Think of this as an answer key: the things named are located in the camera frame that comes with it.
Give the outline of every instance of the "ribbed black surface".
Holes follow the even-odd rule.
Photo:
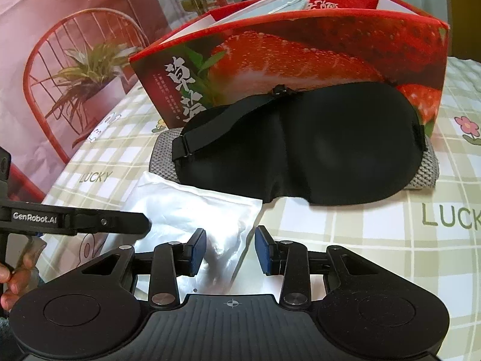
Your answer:
[[[239,304],[230,307],[232,300]],[[192,295],[179,310],[154,313],[137,338],[98,360],[318,361],[338,360],[337,352],[306,313],[283,310],[271,295]]]

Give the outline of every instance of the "sleep mask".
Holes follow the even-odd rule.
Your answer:
[[[388,84],[278,85],[194,116],[172,141],[172,161],[180,183],[201,189],[353,205],[405,188],[426,150],[415,109]]]

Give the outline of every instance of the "textured gray pouch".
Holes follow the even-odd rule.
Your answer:
[[[182,128],[163,131],[157,137],[149,164],[149,172],[171,182],[179,183],[176,168],[172,162],[172,141],[180,136]],[[439,177],[439,164],[431,140],[426,137],[426,150],[421,166],[413,180],[405,187],[407,190],[433,189]]]

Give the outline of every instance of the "plaid pattern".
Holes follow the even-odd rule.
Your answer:
[[[139,85],[114,111],[122,117],[97,141],[83,144],[46,203],[122,207],[135,181],[148,169],[163,124],[157,124],[159,115]],[[404,190],[384,201],[343,207],[280,198],[265,205],[259,220],[276,240],[299,241],[316,251],[343,245],[437,294],[451,316],[439,353],[445,361],[481,359],[481,145],[463,138],[454,120],[461,116],[481,126],[481,64],[449,58],[432,137],[440,162],[434,190]],[[88,182],[79,183],[93,172],[112,174],[99,182],[90,182],[97,178],[90,176]],[[48,246],[38,265],[42,277],[52,279],[85,259],[79,251],[86,251],[86,239],[95,247],[93,253],[88,248],[89,254],[99,251],[102,238],[95,237],[98,240],[85,235],[47,236]],[[322,278],[312,276],[312,282],[313,298],[321,298]],[[282,278],[262,275],[250,243],[230,293],[278,295],[281,284]]]

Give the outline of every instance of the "pink flower print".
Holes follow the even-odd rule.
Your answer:
[[[478,124],[472,122],[468,117],[455,117],[454,120],[461,126],[463,133],[471,134],[473,137],[479,137]]]

